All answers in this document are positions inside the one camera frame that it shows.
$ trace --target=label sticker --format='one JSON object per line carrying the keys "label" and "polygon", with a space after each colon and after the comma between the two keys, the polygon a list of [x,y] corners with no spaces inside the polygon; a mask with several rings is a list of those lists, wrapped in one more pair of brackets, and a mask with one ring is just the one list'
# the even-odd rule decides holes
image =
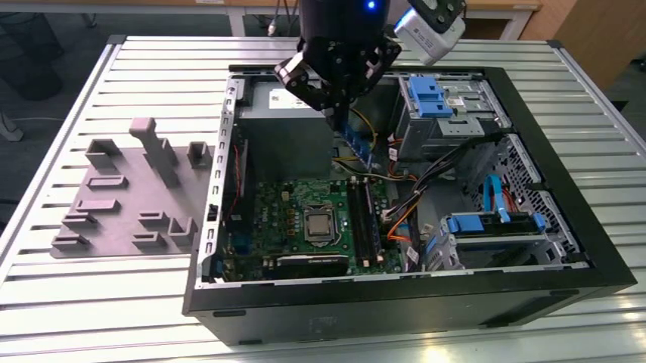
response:
{"label": "label sticker", "polygon": [[416,261],[419,260],[420,258],[420,254],[412,249],[412,247],[408,246],[408,249],[405,250],[405,256],[408,256],[408,258],[415,262],[416,264]]}
{"label": "label sticker", "polygon": [[445,99],[445,103],[449,106],[464,106],[464,101],[461,100],[461,97],[448,97]]}
{"label": "label sticker", "polygon": [[389,147],[387,149],[387,155],[388,155],[388,157],[389,157],[389,159],[392,161],[396,161],[396,149],[393,149],[392,147]]}
{"label": "label sticker", "polygon": [[289,91],[284,88],[275,88],[269,91],[269,109],[285,108],[311,108]]}

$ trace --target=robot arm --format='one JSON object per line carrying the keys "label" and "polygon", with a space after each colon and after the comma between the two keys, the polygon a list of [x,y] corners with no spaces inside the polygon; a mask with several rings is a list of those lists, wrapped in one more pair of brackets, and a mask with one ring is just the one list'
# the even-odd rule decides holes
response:
{"label": "robot arm", "polygon": [[[464,31],[463,0],[408,0],[395,33],[424,64],[449,51]],[[325,115],[363,165],[371,150],[348,126],[351,104],[367,94],[401,52],[383,34],[389,0],[300,0],[297,53],[275,66],[284,88]],[[320,88],[309,83],[312,71]]]}

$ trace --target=motherboard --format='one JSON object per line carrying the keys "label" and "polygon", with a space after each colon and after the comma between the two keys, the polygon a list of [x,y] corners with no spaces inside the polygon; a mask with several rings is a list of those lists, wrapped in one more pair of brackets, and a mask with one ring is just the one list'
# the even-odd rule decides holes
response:
{"label": "motherboard", "polygon": [[[236,261],[241,280],[267,278],[267,271],[277,263],[276,256],[283,259],[283,263],[303,262],[301,259],[316,256],[343,259],[345,275],[401,271],[397,246],[388,245],[379,237],[385,234],[376,231],[380,250],[375,251],[372,259],[357,251],[367,247],[356,243],[353,236],[353,228],[360,228],[361,223],[356,222],[356,212],[349,205],[352,202],[348,200],[348,184],[349,181],[345,180],[256,184],[251,236],[236,234],[231,238],[231,246],[239,256],[261,256],[260,259]],[[383,181],[375,180],[367,183],[367,188],[371,193],[371,208],[379,213],[387,207],[385,185]]]}

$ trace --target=cpu socket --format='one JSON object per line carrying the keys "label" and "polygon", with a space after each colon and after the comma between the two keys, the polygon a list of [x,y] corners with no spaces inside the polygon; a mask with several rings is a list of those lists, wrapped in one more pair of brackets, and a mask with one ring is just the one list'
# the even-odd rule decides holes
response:
{"label": "cpu socket", "polygon": [[332,206],[305,206],[303,216],[304,240],[315,247],[327,246],[336,234]]}

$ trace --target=ram slot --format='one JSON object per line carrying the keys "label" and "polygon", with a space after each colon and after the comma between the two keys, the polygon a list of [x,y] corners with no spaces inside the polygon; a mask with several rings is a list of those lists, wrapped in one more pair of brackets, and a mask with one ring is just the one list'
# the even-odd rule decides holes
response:
{"label": "ram slot", "polygon": [[359,266],[369,267],[371,264],[381,261],[379,256],[381,244],[367,180],[357,180],[355,177],[348,179],[345,191],[356,263]]}

